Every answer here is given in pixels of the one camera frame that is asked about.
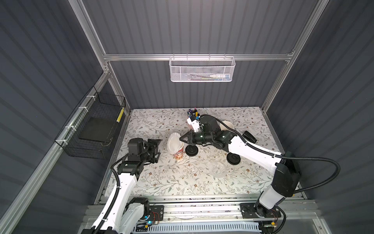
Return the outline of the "red patterned paper cup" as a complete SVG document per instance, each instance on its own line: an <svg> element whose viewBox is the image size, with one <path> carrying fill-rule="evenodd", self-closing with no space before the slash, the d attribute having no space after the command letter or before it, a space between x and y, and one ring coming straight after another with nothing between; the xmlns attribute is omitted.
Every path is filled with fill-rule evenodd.
<svg viewBox="0 0 374 234"><path fill-rule="evenodd" d="M176 159L180 160L184 155L184 142L180 141L179 133L172 133L168 138L167 151Z"/></svg>

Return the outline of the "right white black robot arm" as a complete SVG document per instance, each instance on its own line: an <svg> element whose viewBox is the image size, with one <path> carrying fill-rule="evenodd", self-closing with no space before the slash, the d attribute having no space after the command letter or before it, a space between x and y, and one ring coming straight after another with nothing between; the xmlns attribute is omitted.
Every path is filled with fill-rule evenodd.
<svg viewBox="0 0 374 234"><path fill-rule="evenodd" d="M213 146L227 152L230 164L236 165L240 158L246 158L273 175L272 183L260 194L253 211L259 217L265 217L278 208L286 198L294 194L312 190L333 181L340 173L341 167L334 160L322 157L296 157L290 152L281 153L256 145L256 139L248 131L240 134L223 121L211 115L190 116L187 123L192 129L180 137L189 146ZM315 185L297 189L302 172L298 161L323 161L335 166L335 171L327 179Z"/></svg>

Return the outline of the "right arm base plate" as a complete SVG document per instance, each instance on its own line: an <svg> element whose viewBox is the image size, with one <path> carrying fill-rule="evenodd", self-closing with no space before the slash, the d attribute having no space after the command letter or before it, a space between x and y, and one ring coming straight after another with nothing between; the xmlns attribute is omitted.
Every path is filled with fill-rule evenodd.
<svg viewBox="0 0 374 234"><path fill-rule="evenodd" d="M243 218L275 218L282 217L278 208L266 209L257 203L240 203L240 212Z"/></svg>

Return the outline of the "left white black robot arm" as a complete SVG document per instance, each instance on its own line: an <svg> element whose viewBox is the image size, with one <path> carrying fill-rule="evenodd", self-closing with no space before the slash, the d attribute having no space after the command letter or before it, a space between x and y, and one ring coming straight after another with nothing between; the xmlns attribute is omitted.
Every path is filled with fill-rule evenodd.
<svg viewBox="0 0 374 234"><path fill-rule="evenodd" d="M91 228L83 229L82 234L131 234L134 229L154 225L149 200L141 197L129 200L129 197L144 166L159 161L161 141L142 138L129 141L129 152L111 165L116 184L110 197Z"/></svg>

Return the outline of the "beige patterned paper cup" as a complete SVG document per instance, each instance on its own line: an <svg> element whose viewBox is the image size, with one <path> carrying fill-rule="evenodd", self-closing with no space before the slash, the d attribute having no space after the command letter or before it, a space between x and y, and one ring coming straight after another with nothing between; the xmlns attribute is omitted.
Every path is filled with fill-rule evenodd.
<svg viewBox="0 0 374 234"><path fill-rule="evenodd" d="M219 126L220 126L220 129L222 131L226 131L226 130L229 130L229 129L234 129L233 124L229 121L223 121L223 123L220 123Z"/></svg>

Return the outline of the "clear leak-proof film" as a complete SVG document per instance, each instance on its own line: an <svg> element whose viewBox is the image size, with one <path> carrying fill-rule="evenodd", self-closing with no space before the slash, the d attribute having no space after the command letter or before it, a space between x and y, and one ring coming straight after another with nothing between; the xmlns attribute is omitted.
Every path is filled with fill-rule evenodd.
<svg viewBox="0 0 374 234"><path fill-rule="evenodd" d="M182 146L182 142L179 140L180 136L179 133L172 133L168 138L167 150L172 155L176 154Z"/></svg>
<svg viewBox="0 0 374 234"><path fill-rule="evenodd" d="M208 164L208 174L214 178L223 178L227 175L227 167L220 161L213 161Z"/></svg>

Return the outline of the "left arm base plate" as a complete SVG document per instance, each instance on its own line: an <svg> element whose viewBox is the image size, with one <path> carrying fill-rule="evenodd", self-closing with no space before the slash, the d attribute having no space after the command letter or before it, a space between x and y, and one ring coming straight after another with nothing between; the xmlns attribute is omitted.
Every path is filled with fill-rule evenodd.
<svg viewBox="0 0 374 234"><path fill-rule="evenodd" d="M127 207L127 210L122 216L122 224L130 223L149 223L160 222L163 220L164 206L154 205L146 206L141 203L132 203Z"/></svg>

